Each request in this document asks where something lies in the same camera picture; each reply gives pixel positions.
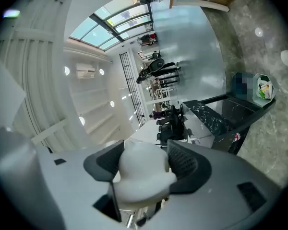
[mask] gray tile floor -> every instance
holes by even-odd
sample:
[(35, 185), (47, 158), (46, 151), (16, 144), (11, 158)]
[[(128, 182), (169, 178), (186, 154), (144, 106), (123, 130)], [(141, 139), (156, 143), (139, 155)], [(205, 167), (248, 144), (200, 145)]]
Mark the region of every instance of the gray tile floor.
[[(235, 0), (230, 12), (152, 4), (165, 61), (181, 61), (178, 98), (204, 99), (230, 89), (237, 71), (263, 73), (278, 83), (276, 105), (254, 123), (239, 152), (280, 186), (288, 182), (288, 29), (268, 0)], [(264, 35), (257, 37), (260, 27)]]

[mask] ceiling light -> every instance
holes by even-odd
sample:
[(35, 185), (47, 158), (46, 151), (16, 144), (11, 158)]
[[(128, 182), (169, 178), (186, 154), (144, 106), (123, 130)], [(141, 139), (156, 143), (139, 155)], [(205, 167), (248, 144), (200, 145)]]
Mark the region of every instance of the ceiling light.
[(263, 32), (263, 30), (262, 30), (260, 27), (257, 27), (257, 28), (255, 29), (255, 34), (256, 34), (256, 36), (258, 36), (258, 37), (262, 37), (262, 36), (264, 35), (264, 32)]
[(64, 67), (64, 70), (65, 70), (65, 75), (67, 76), (71, 71), (69, 71), (69, 68), (68, 67)]
[(85, 124), (85, 120), (83, 117), (79, 117), (80, 121), (81, 121), (81, 124), (84, 125)]
[(19, 10), (6, 10), (3, 13), (4, 18), (17, 18), (20, 14)]

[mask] white cushion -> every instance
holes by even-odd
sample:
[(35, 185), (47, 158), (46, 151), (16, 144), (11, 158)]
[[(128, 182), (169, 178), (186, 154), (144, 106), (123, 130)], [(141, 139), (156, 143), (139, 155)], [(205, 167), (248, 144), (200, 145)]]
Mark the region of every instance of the white cushion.
[(177, 180), (168, 171), (168, 155), (160, 147), (141, 142), (126, 148), (119, 162), (120, 181), (114, 183), (119, 208), (142, 208), (166, 198)]

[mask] window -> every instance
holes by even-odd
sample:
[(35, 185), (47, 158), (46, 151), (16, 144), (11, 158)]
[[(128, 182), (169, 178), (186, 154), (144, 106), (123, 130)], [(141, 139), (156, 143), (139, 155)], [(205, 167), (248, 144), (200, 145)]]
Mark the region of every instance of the window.
[(95, 12), (102, 20), (123, 9), (133, 6), (137, 0), (113, 0)]
[(137, 36), (145, 32), (147, 32), (147, 30), (146, 30), (146, 27), (143, 25), (143, 26), (139, 26), (137, 28), (131, 29), (125, 33), (122, 33), (120, 34), (120, 36), (122, 37), (122, 39), (126, 39), (127, 37)]
[(91, 18), (86, 18), (85, 21), (83, 21), (77, 28), (74, 30), (74, 32), (71, 34), (71, 37), (80, 39), (82, 38), (90, 29), (92, 29), (94, 26), (96, 26), (97, 23), (93, 21)]
[(87, 42), (89, 44), (99, 46), (100, 44), (103, 44), (105, 41), (110, 39), (112, 35), (101, 25), (94, 28), (92, 31), (90, 31), (83, 39), (82, 41)]
[(104, 43), (102, 46), (100, 46), (101, 49), (106, 49), (116, 43), (118, 43), (119, 40), (117, 38), (112, 38), (111, 40), (107, 41), (106, 43)]
[(149, 4), (140, 5), (138, 0), (113, 0), (86, 18), (70, 38), (107, 51), (125, 39), (152, 30)]
[(135, 19), (135, 20), (131, 20), (129, 22), (126, 22), (125, 24), (120, 25), (120, 26), (116, 27), (115, 29), (120, 33), (120, 32), (122, 32), (124, 30), (129, 29), (132, 26), (135, 26), (137, 24), (142, 24), (142, 23), (145, 23), (145, 22), (148, 22), (148, 21), (150, 21), (149, 15), (141, 17), (141, 18), (138, 18), (138, 19)]
[(148, 6), (146, 4), (140, 5), (140, 6), (128, 9), (124, 12), (121, 12), (120, 14), (113, 16), (112, 18), (108, 19), (107, 21), (111, 25), (115, 26), (117, 23), (120, 23), (124, 20), (127, 20), (127, 19), (133, 17), (133, 16), (143, 14), (146, 12), (148, 12)]

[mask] window frame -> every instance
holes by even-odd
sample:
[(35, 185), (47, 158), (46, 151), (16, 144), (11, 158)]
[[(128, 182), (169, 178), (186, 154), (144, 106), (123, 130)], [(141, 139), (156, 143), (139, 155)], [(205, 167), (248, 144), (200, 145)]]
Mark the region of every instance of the window frame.
[[(130, 17), (130, 18), (126, 19), (126, 20), (123, 20), (123, 21), (121, 21), (121, 22), (119, 22), (119, 23), (117, 23), (117, 24), (114, 24), (114, 25), (111, 25), (110, 23), (107, 22), (107, 20), (111, 19), (112, 17), (114, 17), (114, 16), (116, 16), (116, 15), (118, 15), (118, 14), (120, 14), (120, 13), (123, 13), (123, 12), (125, 12), (125, 11), (127, 11), (127, 10), (129, 10), (129, 9), (132, 9), (132, 8), (135, 8), (135, 7), (138, 7), (138, 6), (141, 6), (141, 5), (143, 5), (143, 4), (140, 4), (139, 2), (138, 2), (138, 3), (135, 3), (135, 4), (132, 5), (132, 6), (129, 6), (129, 7), (125, 8), (125, 9), (123, 9), (123, 10), (120, 10), (120, 11), (114, 13), (114, 14), (111, 14), (110, 16), (106, 17), (105, 19), (101, 19), (98, 15), (96, 15), (95, 13), (93, 13), (93, 14), (91, 14), (91, 15), (89, 16), (89, 18), (92, 19), (93, 21), (95, 21), (97, 24), (96, 24), (93, 28), (91, 28), (90, 30), (88, 30), (80, 39), (77, 39), (77, 38), (74, 38), (74, 37), (71, 37), (71, 36), (70, 36), (69, 38), (71, 38), (71, 39), (73, 39), (73, 40), (76, 40), (76, 41), (78, 41), (78, 42), (82, 42), (82, 43), (84, 43), (84, 44), (88, 44), (88, 45), (93, 46), (93, 47), (95, 47), (95, 48), (98, 48), (98, 49), (100, 49), (100, 50), (107, 51), (108, 49), (114, 47), (115, 45), (117, 45), (117, 44), (119, 44), (119, 43), (122, 43), (122, 42), (124, 42), (124, 41), (126, 41), (126, 40), (129, 40), (129, 39), (131, 39), (131, 38), (134, 38), (134, 37), (137, 37), (137, 36), (143, 34), (143, 33), (141, 33), (141, 34), (138, 34), (138, 35), (135, 35), (135, 36), (132, 36), (132, 37), (127, 37), (127, 38), (123, 39), (120, 35), (123, 34), (123, 33), (125, 33), (125, 32), (128, 32), (129, 30), (132, 30), (132, 29), (134, 29), (134, 28), (137, 28), (137, 27), (140, 27), (140, 26), (143, 26), (143, 25), (146, 25), (146, 24), (152, 24), (152, 29), (148, 30), (147, 32), (153, 31), (153, 30), (154, 30), (154, 21), (153, 21), (152, 12), (151, 12), (151, 7), (150, 7), (150, 4), (149, 4), (149, 3), (148, 3), (148, 4), (145, 4), (145, 5), (147, 5), (147, 7), (148, 7), (148, 12), (144, 12), (144, 13), (141, 13), (141, 14), (137, 14), (137, 15), (135, 15), (135, 16), (132, 16), (132, 17)], [(144, 23), (140, 23), (140, 24), (136, 24), (136, 25), (134, 25), (134, 26), (131, 26), (131, 27), (129, 27), (129, 28), (121, 31), (121, 32), (118, 32), (118, 31), (115, 29), (115, 28), (117, 28), (117, 27), (119, 27), (119, 26), (121, 26), (121, 25), (123, 25), (123, 24), (126, 24), (126, 23), (128, 23), (128, 22), (131, 22), (131, 21), (133, 21), (133, 20), (135, 20), (135, 19), (138, 19), (138, 18), (141, 18), (141, 17), (144, 17), (144, 16), (149, 16), (149, 17), (150, 17), (150, 21), (144, 22)], [(97, 46), (96, 46), (96, 45), (93, 45), (93, 44), (90, 44), (90, 43), (88, 43), (88, 42), (82, 41), (82, 39), (83, 39), (86, 35), (88, 35), (92, 30), (94, 30), (94, 29), (95, 29), (97, 26), (99, 26), (99, 25), (102, 26), (104, 29), (106, 29), (110, 34), (112, 34), (112, 37), (109, 38), (109, 39), (107, 39), (105, 42), (103, 42), (103, 43), (101, 43), (101, 44), (99, 44), (99, 45), (97, 45)], [(113, 45), (107, 47), (106, 49), (101, 49), (101, 48), (100, 48), (101, 46), (103, 46), (103, 44), (107, 43), (108, 41), (110, 41), (110, 40), (113, 39), (113, 38), (117, 38), (117, 39), (118, 39), (118, 42), (116, 42), (116, 43), (114, 43)]]

